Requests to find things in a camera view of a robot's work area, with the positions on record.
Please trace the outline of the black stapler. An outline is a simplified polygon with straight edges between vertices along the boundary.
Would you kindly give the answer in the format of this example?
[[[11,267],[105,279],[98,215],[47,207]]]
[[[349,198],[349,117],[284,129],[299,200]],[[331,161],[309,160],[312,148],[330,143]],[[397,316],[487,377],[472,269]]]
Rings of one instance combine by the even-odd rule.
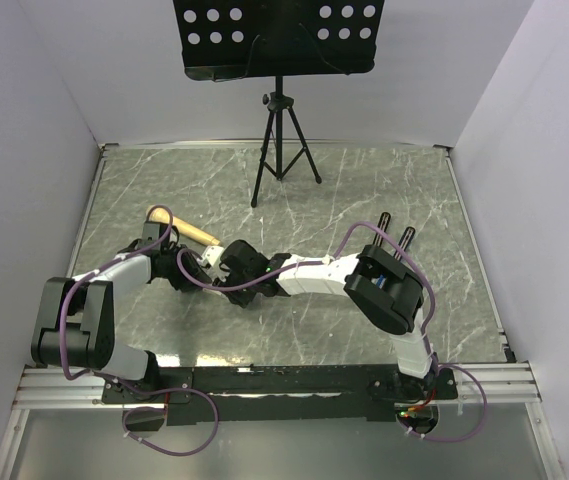
[[[384,211],[381,213],[378,219],[377,228],[380,231],[387,233],[391,222],[392,222],[392,215],[389,212]],[[375,234],[373,239],[373,244],[378,247],[381,247],[384,244],[384,239],[379,233]]]

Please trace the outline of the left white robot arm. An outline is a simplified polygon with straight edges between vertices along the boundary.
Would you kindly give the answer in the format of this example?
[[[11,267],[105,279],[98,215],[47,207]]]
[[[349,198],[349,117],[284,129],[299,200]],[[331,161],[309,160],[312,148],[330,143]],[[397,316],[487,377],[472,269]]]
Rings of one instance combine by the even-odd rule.
[[[126,381],[126,390],[141,402],[156,398],[162,387],[157,358],[116,340],[115,301],[159,278],[178,292],[209,284],[210,277],[186,253],[178,264],[179,232],[167,224],[146,221],[142,236],[120,250],[104,266],[74,277],[52,277],[43,287],[31,340],[38,365],[59,366],[73,379],[96,373]]]

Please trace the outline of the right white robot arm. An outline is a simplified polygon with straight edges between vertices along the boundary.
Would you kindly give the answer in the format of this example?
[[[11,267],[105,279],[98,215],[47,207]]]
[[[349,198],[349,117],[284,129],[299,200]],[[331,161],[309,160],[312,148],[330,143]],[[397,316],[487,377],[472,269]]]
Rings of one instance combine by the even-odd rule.
[[[436,384],[432,350],[424,332],[424,286],[415,272],[374,244],[340,258],[278,253],[268,258],[243,240],[230,244],[217,261],[213,284],[232,287],[231,303],[247,307],[260,294],[302,294],[349,298],[366,319],[390,335],[402,390],[422,398]]]

